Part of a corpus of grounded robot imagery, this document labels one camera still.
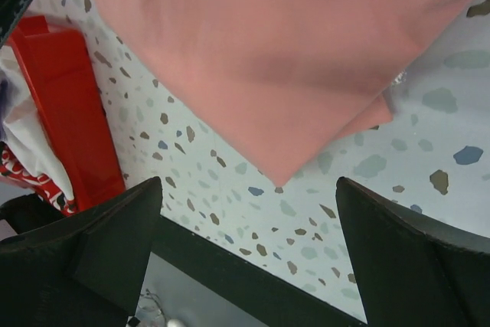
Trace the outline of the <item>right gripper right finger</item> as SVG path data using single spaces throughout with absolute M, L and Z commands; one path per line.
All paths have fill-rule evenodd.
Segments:
M 350 178 L 335 193 L 369 326 L 487 326 L 489 239 Z

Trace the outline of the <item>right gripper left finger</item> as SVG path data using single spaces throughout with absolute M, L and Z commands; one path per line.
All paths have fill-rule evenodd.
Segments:
M 3 326 L 124 326 L 162 207 L 160 178 L 1 242 Z

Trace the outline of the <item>pink t shirt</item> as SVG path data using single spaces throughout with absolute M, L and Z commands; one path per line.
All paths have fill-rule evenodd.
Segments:
M 281 186 L 392 119 L 383 92 L 471 0 L 94 0 L 196 116 Z

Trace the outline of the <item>white red printed t shirt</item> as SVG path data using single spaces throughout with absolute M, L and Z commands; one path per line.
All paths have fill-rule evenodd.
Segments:
M 9 46 L 1 48 L 1 170 L 28 186 L 64 214 L 78 212 L 74 190 L 54 154 L 28 88 L 20 62 Z

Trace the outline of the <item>red plastic bin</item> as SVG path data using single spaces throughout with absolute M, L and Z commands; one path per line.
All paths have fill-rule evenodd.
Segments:
M 72 184 L 77 210 L 125 191 L 82 33 L 23 17 L 6 41 L 19 63 L 44 130 Z

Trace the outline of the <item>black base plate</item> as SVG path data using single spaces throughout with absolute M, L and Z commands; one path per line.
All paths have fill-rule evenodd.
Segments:
M 163 216 L 152 250 L 268 326 L 366 325 Z

